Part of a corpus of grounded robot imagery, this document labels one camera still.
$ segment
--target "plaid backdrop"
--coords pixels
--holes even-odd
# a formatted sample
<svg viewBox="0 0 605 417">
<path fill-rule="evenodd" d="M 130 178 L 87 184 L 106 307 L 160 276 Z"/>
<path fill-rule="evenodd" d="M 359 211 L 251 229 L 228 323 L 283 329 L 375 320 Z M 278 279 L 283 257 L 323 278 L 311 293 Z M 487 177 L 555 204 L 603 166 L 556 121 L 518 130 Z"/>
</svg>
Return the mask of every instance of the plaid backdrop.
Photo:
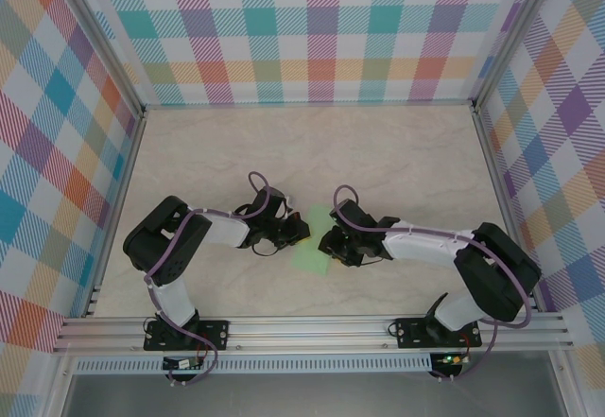
<svg viewBox="0 0 605 417">
<path fill-rule="evenodd" d="M 496 56 L 498 56 L 498 53 L 502 49 L 502 46 L 509 37 L 510 29 L 514 25 L 517 19 L 517 15 L 521 11 L 521 7 L 523 6 L 523 3 L 525 3 L 525 1 L 526 0 L 514 0 L 514 3 L 512 3 L 512 7 L 509 10 L 509 14 L 507 15 L 507 18 L 502 24 L 502 26 L 500 27 L 500 31 L 498 32 L 495 41 L 493 41 L 492 48 L 490 49 L 490 54 L 483 63 L 483 67 L 481 67 L 481 72 L 479 72 L 479 77 L 476 79 L 475 84 L 473 85 L 473 90 L 471 91 L 469 98 L 476 98 L 479 89 L 481 89 L 481 86 L 483 85 L 483 81 L 485 81 L 485 77 L 488 75 L 488 72 L 492 68 L 493 60 L 495 60 Z"/>
<path fill-rule="evenodd" d="M 487 104 L 541 289 L 605 415 L 605 0 L 546 0 Z"/>
<path fill-rule="evenodd" d="M 141 97 L 182 105 L 467 99 L 523 0 L 88 1 Z"/>
<path fill-rule="evenodd" d="M 0 0 L 0 416 L 39 402 L 63 317 L 85 298 L 134 122 L 65 0 Z"/>
</svg>

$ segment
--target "table surface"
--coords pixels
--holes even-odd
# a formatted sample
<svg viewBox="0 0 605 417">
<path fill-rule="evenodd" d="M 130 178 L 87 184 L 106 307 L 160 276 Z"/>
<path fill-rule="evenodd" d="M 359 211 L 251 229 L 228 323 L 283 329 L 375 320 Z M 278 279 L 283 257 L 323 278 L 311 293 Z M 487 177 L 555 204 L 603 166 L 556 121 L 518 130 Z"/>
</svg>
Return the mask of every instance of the table surface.
<svg viewBox="0 0 605 417">
<path fill-rule="evenodd" d="M 503 226 L 468 107 L 341 106 L 152 111 L 112 246 L 95 316 L 154 311 L 143 274 L 122 243 L 163 198 L 233 210 L 251 202 L 258 170 L 292 195 L 302 216 L 331 205 L 342 183 L 379 219 L 462 230 Z M 203 245 L 184 273 L 205 316 L 421 314 L 458 273 L 419 261 L 346 268 L 325 276 L 295 269 L 293 249 L 268 258 Z"/>
</svg>

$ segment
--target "black mounting bracket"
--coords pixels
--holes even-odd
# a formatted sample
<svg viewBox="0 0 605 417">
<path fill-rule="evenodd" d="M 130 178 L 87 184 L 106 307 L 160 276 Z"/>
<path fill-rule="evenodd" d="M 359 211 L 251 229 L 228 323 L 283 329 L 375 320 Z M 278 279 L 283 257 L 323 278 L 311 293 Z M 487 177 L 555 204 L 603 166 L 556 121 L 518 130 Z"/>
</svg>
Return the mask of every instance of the black mounting bracket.
<svg viewBox="0 0 605 417">
<path fill-rule="evenodd" d="M 399 349 L 409 348 L 477 348 L 481 346 L 481 334 L 476 322 L 466 324 L 457 332 L 448 332 L 436 342 L 427 331 L 426 318 L 398 318 L 395 320 L 395 335 Z"/>
<path fill-rule="evenodd" d="M 184 328 L 211 341 L 218 351 L 227 349 L 228 321 L 202 320 L 187 324 Z M 196 339 L 187 337 L 170 327 L 162 318 L 148 322 L 145 332 L 144 351 L 197 351 L 200 345 Z"/>
</svg>

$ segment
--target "green cloth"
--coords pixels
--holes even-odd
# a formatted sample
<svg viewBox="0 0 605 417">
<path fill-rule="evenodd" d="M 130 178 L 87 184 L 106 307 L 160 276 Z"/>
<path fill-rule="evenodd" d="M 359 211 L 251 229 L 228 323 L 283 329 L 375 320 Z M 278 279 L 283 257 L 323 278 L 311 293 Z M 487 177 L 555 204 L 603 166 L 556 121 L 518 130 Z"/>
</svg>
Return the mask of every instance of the green cloth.
<svg viewBox="0 0 605 417">
<path fill-rule="evenodd" d="M 300 270 L 308 270 L 327 275 L 330 265 L 330 256 L 318 250 L 321 238 L 334 226 L 330 218 L 331 207 L 322 204 L 313 204 L 303 219 L 309 225 L 311 237 L 296 245 L 292 266 Z"/>
</svg>

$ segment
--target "aluminum frame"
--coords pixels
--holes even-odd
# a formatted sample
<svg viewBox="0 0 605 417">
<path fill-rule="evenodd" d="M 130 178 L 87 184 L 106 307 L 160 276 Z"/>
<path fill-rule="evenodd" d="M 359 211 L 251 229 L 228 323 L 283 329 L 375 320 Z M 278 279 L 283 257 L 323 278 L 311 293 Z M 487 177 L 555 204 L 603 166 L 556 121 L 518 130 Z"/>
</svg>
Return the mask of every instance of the aluminum frame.
<svg viewBox="0 0 605 417">
<path fill-rule="evenodd" d="M 109 74 L 112 76 L 117 88 L 120 90 L 122 97 L 129 104 L 130 109 L 137 113 L 139 117 L 143 117 L 144 103 L 137 95 L 129 76 L 124 70 L 124 66 L 118 59 L 115 51 L 103 31 L 102 26 L 95 17 L 95 14 L 90 9 L 86 0 L 66 0 L 69 7 L 74 12 L 78 20 L 78 24 L 86 33 L 88 40 L 91 42 L 93 49 L 103 61 Z"/>
<path fill-rule="evenodd" d="M 520 246 L 527 249 L 525 241 L 519 229 L 514 222 L 512 208 L 510 206 L 510 200 L 507 197 L 506 185 L 495 162 L 495 151 L 492 148 L 492 144 L 489 140 L 489 133 L 487 132 L 483 120 L 481 119 L 480 111 L 477 108 L 471 108 L 471 115 L 473 122 L 475 123 L 475 129 L 483 149 L 483 156 L 492 179 L 493 190 L 500 206 L 500 212 L 504 219 L 504 224 L 510 235 L 510 237 Z M 538 309 L 545 309 L 545 302 L 540 293 L 540 289 L 537 287 L 533 292 L 536 306 Z M 586 404 L 581 397 L 581 386 L 580 386 L 580 368 L 578 359 L 573 352 L 565 352 L 561 350 L 551 350 L 548 352 L 550 356 L 550 363 L 553 367 L 553 372 L 559 391 L 562 395 L 563 405 L 566 408 L 569 415 L 574 417 L 588 417 L 590 415 L 597 415 L 594 412 L 589 412 L 586 408 Z"/>
<path fill-rule="evenodd" d="M 418 318 L 422 315 L 408 315 Z M 329 317 L 235 317 L 228 320 L 229 342 L 221 356 L 260 354 L 266 356 L 303 354 L 378 354 L 386 352 L 445 353 L 451 348 L 399 349 L 387 328 L 392 316 Z M 149 356 L 143 351 L 145 318 L 82 318 L 66 320 L 55 353 L 62 356 Z M 479 323 L 485 350 L 493 328 Z M 571 334 L 559 313 L 532 315 L 523 330 L 502 327 L 495 351 L 549 351 L 573 348 Z M 194 351 L 160 352 L 158 356 L 192 356 Z"/>
<path fill-rule="evenodd" d="M 250 107 L 253 108 L 271 108 L 272 110 L 280 109 L 280 108 L 296 108 L 296 107 L 305 107 L 305 108 L 317 108 L 317 107 L 334 107 L 338 105 L 339 107 L 388 107 L 388 106 L 406 106 L 406 107 L 451 107 L 452 105 L 460 106 L 460 105 L 470 105 L 471 101 L 464 98 L 440 98 L 436 100 L 404 100 L 398 102 L 284 102 L 284 103 L 239 103 L 239 104 L 222 104 L 222 105 L 203 105 L 203 104 L 188 104 L 188 105 L 156 105 L 149 104 L 146 105 L 146 108 L 150 112 L 154 111 L 162 111 L 162 112 L 170 112 L 170 111 L 185 111 L 185 110 L 216 110 L 216 109 L 228 109 L 228 110 L 237 110 L 240 108 L 248 109 Z"/>
<path fill-rule="evenodd" d="M 526 37 L 526 34 L 544 1 L 545 0 L 526 0 L 519 10 L 518 17 L 514 20 L 509 35 L 495 57 L 492 67 L 490 67 L 488 74 L 483 80 L 483 84 L 477 92 L 477 96 L 474 100 L 476 106 L 482 107 L 492 95 L 498 82 L 504 75 L 510 60 L 517 51 L 519 44 Z"/>
<path fill-rule="evenodd" d="M 101 284 L 103 283 L 105 270 L 107 269 L 110 260 L 110 254 L 112 253 L 113 240 L 115 239 L 117 226 L 120 221 L 120 216 L 122 215 L 122 209 L 124 208 L 124 202 L 126 201 L 126 195 L 129 189 L 130 178 L 132 177 L 136 157 L 139 153 L 141 142 L 143 141 L 143 133 L 145 132 L 146 125 L 146 117 L 137 119 L 134 127 L 134 134 L 132 136 L 132 144 L 130 145 L 129 157 L 124 166 L 124 172 L 122 173 L 117 194 L 115 196 L 115 203 L 110 212 L 105 239 L 103 239 L 103 245 L 101 246 L 101 251 L 95 264 L 93 280 L 87 285 L 84 291 L 88 297 L 83 301 L 82 308 L 79 311 L 79 314 L 82 317 L 89 316 L 89 306 L 91 303 L 96 304 L 98 294 L 101 290 Z"/>
</svg>

